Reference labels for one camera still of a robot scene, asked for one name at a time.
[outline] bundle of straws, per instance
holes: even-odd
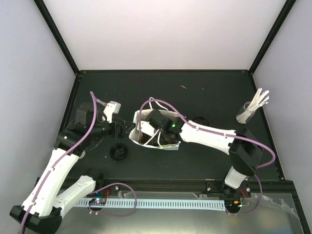
[[[268,104],[269,100],[269,91],[265,91],[261,94],[262,88],[259,88],[253,98],[253,100],[250,102],[250,104],[246,107],[246,110],[243,111],[243,113],[236,116],[236,119],[239,123],[246,123],[247,120],[254,115],[255,111],[265,105]]]

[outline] black work surface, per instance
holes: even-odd
[[[82,72],[82,79],[70,120],[82,102],[91,102],[90,91],[104,102],[121,103],[118,117],[133,120],[134,113],[149,97],[165,100],[188,119],[204,117],[211,127],[238,130],[249,128],[257,139],[272,147],[265,120],[258,110],[246,124],[236,121],[240,107],[254,94],[253,82],[246,72],[207,71],[100,71]],[[109,151],[116,143],[128,147],[125,159],[115,161]],[[261,163],[272,158],[264,152]],[[80,177],[89,168],[114,179],[224,179],[231,167],[228,155],[213,148],[182,142],[178,151],[149,149],[126,139],[106,136],[101,144],[87,152],[69,173]],[[278,180],[276,165],[257,170],[262,180]]]

